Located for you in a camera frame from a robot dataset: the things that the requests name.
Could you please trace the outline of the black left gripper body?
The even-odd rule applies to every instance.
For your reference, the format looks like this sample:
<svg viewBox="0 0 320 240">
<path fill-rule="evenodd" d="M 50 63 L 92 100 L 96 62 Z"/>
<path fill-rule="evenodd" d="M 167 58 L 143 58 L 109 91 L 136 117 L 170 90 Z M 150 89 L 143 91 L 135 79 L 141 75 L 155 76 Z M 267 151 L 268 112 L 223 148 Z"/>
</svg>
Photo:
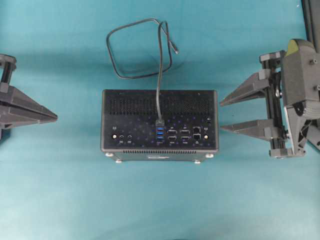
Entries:
<svg viewBox="0 0 320 240">
<path fill-rule="evenodd" d="M 1 54 L 0 68 L 2 75 L 0 77 L 0 143 L 11 136 L 9 130 L 11 120 L 9 117 L 10 107 L 13 106 L 13 87 L 10 86 L 12 73 L 16 70 L 17 60 L 14 56 Z"/>
</svg>

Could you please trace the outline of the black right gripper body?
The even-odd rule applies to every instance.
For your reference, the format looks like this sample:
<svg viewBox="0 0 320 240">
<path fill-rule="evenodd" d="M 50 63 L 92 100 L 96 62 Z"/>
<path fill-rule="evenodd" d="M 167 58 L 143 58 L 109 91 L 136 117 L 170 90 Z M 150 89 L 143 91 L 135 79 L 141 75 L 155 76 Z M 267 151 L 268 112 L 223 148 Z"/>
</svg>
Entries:
<svg viewBox="0 0 320 240">
<path fill-rule="evenodd" d="M 320 55 L 314 45 L 302 39 L 291 39 L 286 51 L 261 55 L 260 63 L 273 75 L 272 95 L 282 100 L 276 107 L 284 113 L 286 127 L 282 143 L 269 154 L 274 158 L 302 157 L 305 145 L 320 141 Z"/>
</svg>

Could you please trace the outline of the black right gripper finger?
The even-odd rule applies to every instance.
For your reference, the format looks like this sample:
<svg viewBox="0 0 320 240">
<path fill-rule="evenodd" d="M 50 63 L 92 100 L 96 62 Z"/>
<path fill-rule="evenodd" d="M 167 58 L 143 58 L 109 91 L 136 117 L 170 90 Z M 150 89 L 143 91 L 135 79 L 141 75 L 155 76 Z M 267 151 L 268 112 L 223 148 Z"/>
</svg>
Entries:
<svg viewBox="0 0 320 240">
<path fill-rule="evenodd" d="M 221 107 L 249 101 L 266 96 L 265 89 L 270 87 L 271 70 L 262 69 L 252 74 L 219 104 Z"/>
<path fill-rule="evenodd" d="M 223 125 L 220 128 L 235 134 L 242 134 L 249 137 L 271 141 L 274 123 L 272 119 L 257 119 L 236 124 Z"/>
</svg>

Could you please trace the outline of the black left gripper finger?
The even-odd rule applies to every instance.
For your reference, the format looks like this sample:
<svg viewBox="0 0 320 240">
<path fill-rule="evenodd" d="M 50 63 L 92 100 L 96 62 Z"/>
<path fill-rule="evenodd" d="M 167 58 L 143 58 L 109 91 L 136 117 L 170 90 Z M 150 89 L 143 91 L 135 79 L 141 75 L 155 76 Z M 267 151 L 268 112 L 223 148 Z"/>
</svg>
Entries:
<svg viewBox="0 0 320 240">
<path fill-rule="evenodd" d="M 46 116 L 54 115 L 52 111 L 43 105 L 38 104 L 18 88 L 8 85 L 7 83 L 0 84 L 0 101 L 9 104 L 10 106 L 19 107 L 30 112 Z"/>
<path fill-rule="evenodd" d="M 43 105 L 34 109 L 0 102 L 0 128 L 12 129 L 27 125 L 53 123 L 58 116 Z"/>
</svg>

